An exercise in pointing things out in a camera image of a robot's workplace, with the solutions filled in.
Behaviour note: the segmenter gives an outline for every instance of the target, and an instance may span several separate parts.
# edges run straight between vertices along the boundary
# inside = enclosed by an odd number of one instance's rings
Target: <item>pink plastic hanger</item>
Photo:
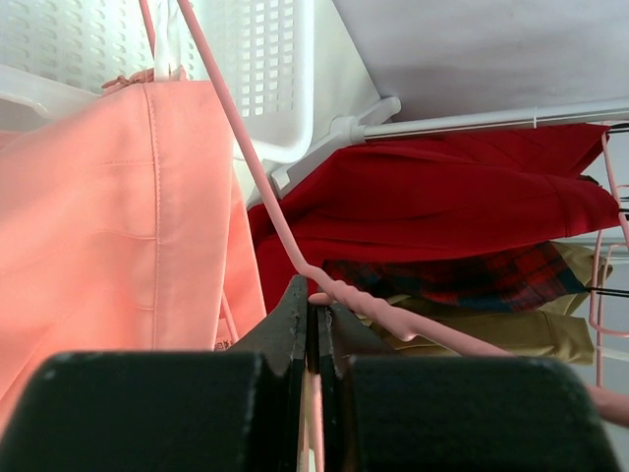
[[[421,335],[465,356],[512,356],[502,349],[450,329],[443,324],[400,308],[391,307],[384,300],[374,299],[370,294],[360,292],[342,281],[332,280],[321,268],[308,264],[268,184],[245,124],[207,45],[193,8],[188,0],[178,0],[178,4],[286,253],[297,272],[314,280],[324,291],[323,294],[312,296],[310,301],[314,304],[341,302],[353,311],[368,316],[405,341]],[[149,24],[146,24],[146,28],[150,30]],[[591,385],[588,385],[588,391],[605,420],[629,427],[629,396]],[[323,466],[322,451],[320,447],[317,449],[319,449],[315,452],[317,470],[322,470],[318,467]]]
[[[148,47],[150,53],[155,55],[155,26],[153,25],[153,18],[150,16],[150,9],[148,8],[148,0],[139,0],[140,10],[142,12],[142,20],[144,21],[144,28],[146,29],[146,37],[148,38]]]

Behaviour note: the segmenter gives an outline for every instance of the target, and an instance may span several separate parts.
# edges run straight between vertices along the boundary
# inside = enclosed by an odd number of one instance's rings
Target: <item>khaki pants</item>
[[[574,244],[553,244],[577,278],[589,285],[592,281],[594,252]],[[611,268],[607,274],[603,274],[600,267],[600,277],[607,277],[610,273]],[[389,303],[439,321],[516,355],[554,357],[575,364],[592,364],[595,349],[587,322],[582,318],[571,318],[588,296],[588,293],[566,295],[537,310],[519,313],[479,312],[404,295],[389,299]],[[404,355],[455,355],[420,336],[403,342],[365,317],[359,318],[386,343]]]

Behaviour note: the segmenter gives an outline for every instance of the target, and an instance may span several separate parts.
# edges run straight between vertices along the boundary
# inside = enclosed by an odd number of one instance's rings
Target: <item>black object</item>
[[[579,180],[585,180],[586,182],[591,182],[593,184],[596,184],[600,187],[600,183],[597,179],[595,179],[594,177],[591,177],[589,175],[580,175],[579,176]]]
[[[622,133],[629,133],[629,123],[619,123],[617,125],[610,126],[607,130],[609,135],[620,135]]]
[[[605,288],[605,287],[586,287],[586,290],[589,292],[596,292],[600,295],[607,295],[610,297],[621,297],[621,298],[629,298],[628,290],[619,290],[617,288]]]
[[[306,362],[327,471],[619,471],[583,386],[540,359],[404,358],[295,277],[227,352],[56,356],[0,471],[294,471]]]

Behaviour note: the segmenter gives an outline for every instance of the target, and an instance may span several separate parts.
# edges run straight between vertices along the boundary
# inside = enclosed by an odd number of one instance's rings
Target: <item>clothing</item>
[[[618,224],[613,197],[578,179],[605,130],[570,125],[347,147],[280,205],[319,267],[462,259],[587,233]],[[249,219],[270,310],[296,272],[266,209],[254,206]]]
[[[19,138],[22,133],[16,133],[14,131],[0,131],[0,150],[8,146],[11,141]]]
[[[583,284],[592,281],[594,252],[574,244],[552,243]],[[599,278],[611,274],[603,271],[600,261]],[[430,300],[398,296],[390,299],[396,307],[404,308],[438,320],[444,325],[463,331],[478,339],[521,356],[554,357],[575,364],[592,364],[595,348],[588,324],[583,318],[571,318],[588,298],[587,293],[566,295],[534,311],[520,313],[491,313],[448,307]],[[386,329],[360,317],[384,341],[407,356],[452,356],[451,351],[423,337],[404,342]]]
[[[205,350],[227,309],[241,336],[264,317],[231,161],[208,82],[131,86],[0,150],[0,432],[60,351]]]
[[[380,298],[404,293],[491,312],[534,310],[563,295],[586,291],[550,242],[453,261],[326,261],[323,269]]]

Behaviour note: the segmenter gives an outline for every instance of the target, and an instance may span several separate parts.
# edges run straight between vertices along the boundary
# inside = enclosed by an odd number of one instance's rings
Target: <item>clothes rod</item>
[[[599,347],[598,350],[603,357],[614,359],[616,361],[629,362],[629,352],[619,351],[617,349],[609,349],[607,347]]]
[[[428,120],[365,126],[359,131],[366,142],[405,137],[472,131],[537,128],[551,125],[622,121],[629,119],[629,98],[573,105],[522,108]]]

